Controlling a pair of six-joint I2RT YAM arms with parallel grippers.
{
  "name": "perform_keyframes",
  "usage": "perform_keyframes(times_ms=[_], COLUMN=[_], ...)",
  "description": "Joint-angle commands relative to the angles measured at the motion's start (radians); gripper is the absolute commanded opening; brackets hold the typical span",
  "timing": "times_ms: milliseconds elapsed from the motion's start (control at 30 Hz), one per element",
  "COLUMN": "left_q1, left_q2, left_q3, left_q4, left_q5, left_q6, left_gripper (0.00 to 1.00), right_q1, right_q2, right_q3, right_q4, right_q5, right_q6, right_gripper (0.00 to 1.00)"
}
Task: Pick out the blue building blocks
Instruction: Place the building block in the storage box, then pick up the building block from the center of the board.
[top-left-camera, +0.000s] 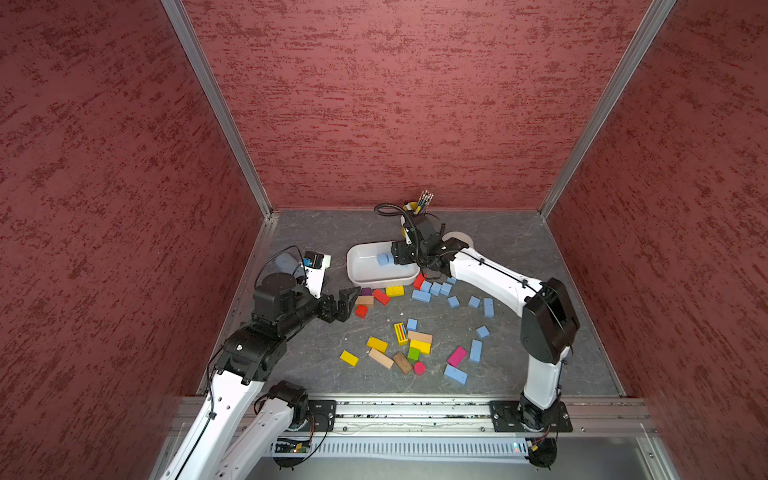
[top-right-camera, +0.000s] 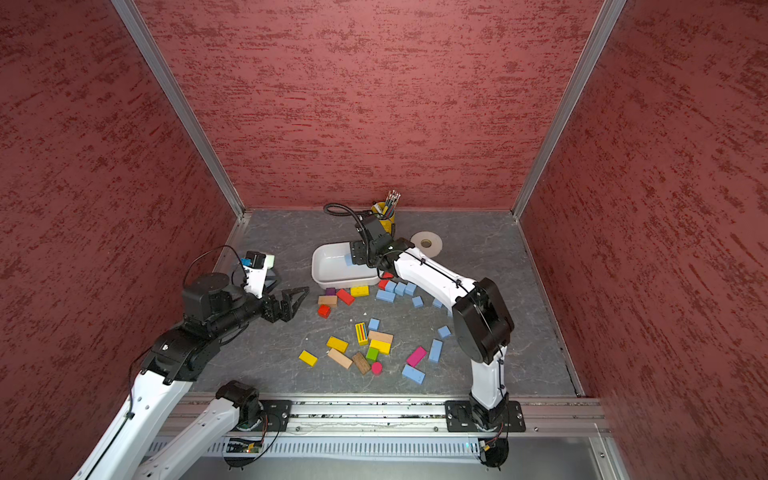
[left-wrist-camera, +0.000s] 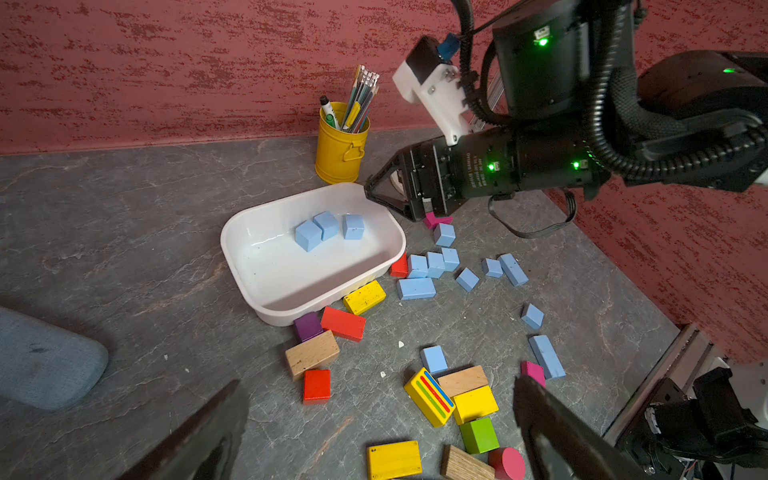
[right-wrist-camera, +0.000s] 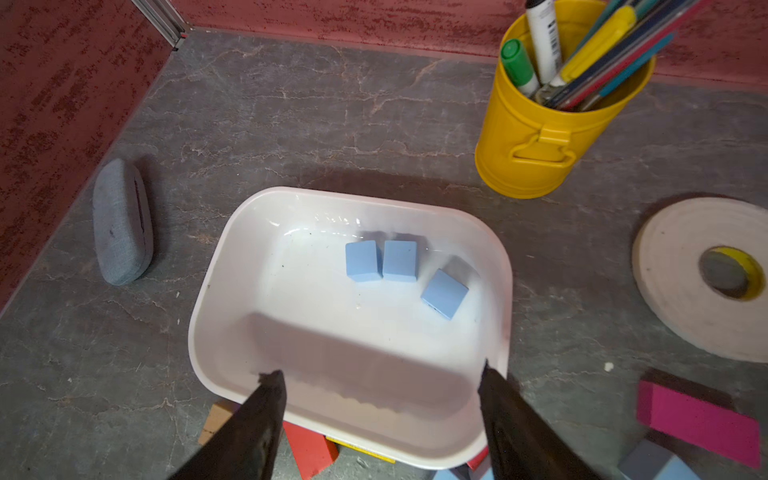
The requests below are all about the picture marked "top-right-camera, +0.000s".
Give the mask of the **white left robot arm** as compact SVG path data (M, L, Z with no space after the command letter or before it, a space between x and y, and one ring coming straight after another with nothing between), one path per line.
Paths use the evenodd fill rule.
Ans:
M269 267L243 267L235 284L209 273L182 286L183 319L162 334L129 377L127 399L82 466L77 479L179 479L226 433L280 434L290 404L266 407L256 388L232 380L220 387L203 412L154 455L148 453L161 427L221 349L259 318L288 322L309 290L272 293L279 277Z

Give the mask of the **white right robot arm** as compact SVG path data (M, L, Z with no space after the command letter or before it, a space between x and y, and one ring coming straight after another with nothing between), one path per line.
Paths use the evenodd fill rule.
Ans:
M352 260L416 285L450 310L461 350L471 360L471 417L490 431L509 425L505 356L514 322L498 286L473 280L440 265L405 238L394 238L373 212L346 209L360 241Z

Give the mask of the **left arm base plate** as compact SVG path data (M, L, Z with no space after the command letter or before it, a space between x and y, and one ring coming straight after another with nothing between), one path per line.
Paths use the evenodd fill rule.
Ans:
M240 408L236 429L242 432L285 432L293 402L285 399L250 400Z

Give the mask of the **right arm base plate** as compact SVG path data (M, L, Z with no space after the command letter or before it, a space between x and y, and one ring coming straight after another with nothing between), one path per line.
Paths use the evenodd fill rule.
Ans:
M502 400L492 409L486 409L474 400L449 400L444 403L449 432L509 432L526 431L521 404Z

